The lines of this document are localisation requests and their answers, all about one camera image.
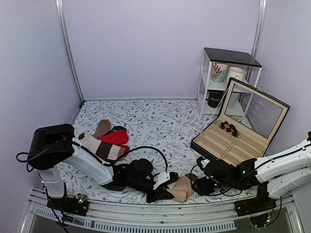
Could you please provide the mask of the beige striped ribbed sock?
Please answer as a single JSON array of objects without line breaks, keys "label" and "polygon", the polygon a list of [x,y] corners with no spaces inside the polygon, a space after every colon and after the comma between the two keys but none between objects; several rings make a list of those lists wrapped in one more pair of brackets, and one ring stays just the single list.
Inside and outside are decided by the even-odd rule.
[{"label": "beige striped ribbed sock", "polygon": [[173,195],[173,200],[180,203],[185,203],[194,193],[191,187],[191,181],[196,181],[198,178],[194,174],[186,174],[182,176],[173,186],[172,189],[166,189]]}]

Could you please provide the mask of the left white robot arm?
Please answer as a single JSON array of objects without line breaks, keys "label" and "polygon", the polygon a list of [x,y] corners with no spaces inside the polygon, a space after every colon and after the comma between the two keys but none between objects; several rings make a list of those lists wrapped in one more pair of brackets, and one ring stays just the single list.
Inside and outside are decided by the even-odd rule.
[{"label": "left white robot arm", "polygon": [[129,187],[141,191],[148,203],[174,199],[168,185],[178,180],[178,174],[167,170],[154,174],[152,163],[145,158],[121,163],[129,153],[131,150],[86,133],[75,137],[72,125],[60,124],[35,130],[26,159],[20,158],[24,154],[20,152],[16,160],[25,163],[28,171],[37,170],[48,197],[62,211],[69,210],[74,199],[67,196],[60,163],[73,166],[104,189],[123,191]]}]

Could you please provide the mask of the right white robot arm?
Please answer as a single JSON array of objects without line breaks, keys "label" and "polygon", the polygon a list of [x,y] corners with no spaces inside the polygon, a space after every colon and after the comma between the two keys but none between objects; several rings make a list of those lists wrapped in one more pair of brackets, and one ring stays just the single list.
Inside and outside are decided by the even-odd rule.
[{"label": "right white robot arm", "polygon": [[251,207],[261,212],[270,199],[299,187],[311,178],[311,138],[270,156],[254,135],[233,137],[221,130],[207,130],[192,139],[190,147],[202,157],[197,163],[204,177],[192,183],[201,196],[227,196],[232,189],[244,191],[263,187]]}]

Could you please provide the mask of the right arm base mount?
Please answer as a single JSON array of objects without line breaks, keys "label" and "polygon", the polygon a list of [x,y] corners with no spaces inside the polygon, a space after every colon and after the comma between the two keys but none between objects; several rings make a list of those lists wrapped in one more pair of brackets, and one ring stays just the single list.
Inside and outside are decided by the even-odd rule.
[{"label": "right arm base mount", "polygon": [[276,214],[276,200],[268,196],[268,182],[261,183],[257,188],[257,196],[247,200],[240,200],[234,203],[238,216],[246,216],[262,211],[267,211],[264,216],[249,218],[250,223],[257,229],[271,226],[279,217],[282,209],[282,197],[280,197],[279,211]]}]

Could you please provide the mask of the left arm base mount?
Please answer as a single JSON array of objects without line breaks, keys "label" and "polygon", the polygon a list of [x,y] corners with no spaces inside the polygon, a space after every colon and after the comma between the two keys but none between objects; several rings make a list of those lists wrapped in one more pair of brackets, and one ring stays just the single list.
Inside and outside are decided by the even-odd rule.
[{"label": "left arm base mount", "polygon": [[89,201],[87,201],[87,196],[84,194],[77,194],[73,197],[67,195],[66,184],[63,183],[64,194],[60,198],[52,198],[49,195],[48,189],[47,194],[47,207],[58,210],[62,213],[69,213],[79,216],[86,216],[89,208]]}]

